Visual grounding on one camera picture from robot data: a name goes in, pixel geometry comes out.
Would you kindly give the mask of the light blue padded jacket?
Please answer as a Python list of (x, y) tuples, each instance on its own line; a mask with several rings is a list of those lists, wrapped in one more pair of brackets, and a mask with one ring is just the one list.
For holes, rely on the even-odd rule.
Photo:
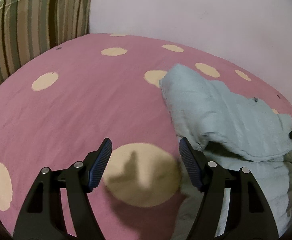
[(175, 133), (223, 168), (248, 168), (280, 235), (292, 224), (292, 117), (177, 64), (160, 81)]

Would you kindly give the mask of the pink polka dot bedsheet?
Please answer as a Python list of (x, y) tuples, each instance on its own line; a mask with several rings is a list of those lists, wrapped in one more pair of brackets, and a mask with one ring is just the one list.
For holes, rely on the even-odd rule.
[(158, 81), (175, 64), (230, 91), (292, 105), (273, 87), (222, 58), (139, 36), (89, 34), (34, 58), (0, 85), (0, 220), (13, 233), (41, 168), (68, 168), (103, 139), (113, 154), (89, 194), (107, 239), (183, 239), (178, 139)]

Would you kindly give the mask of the green striped pillow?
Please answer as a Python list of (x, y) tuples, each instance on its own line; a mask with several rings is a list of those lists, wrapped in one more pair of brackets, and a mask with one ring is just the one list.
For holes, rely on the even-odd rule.
[(35, 57), (88, 34), (91, 0), (0, 0), (0, 85)]

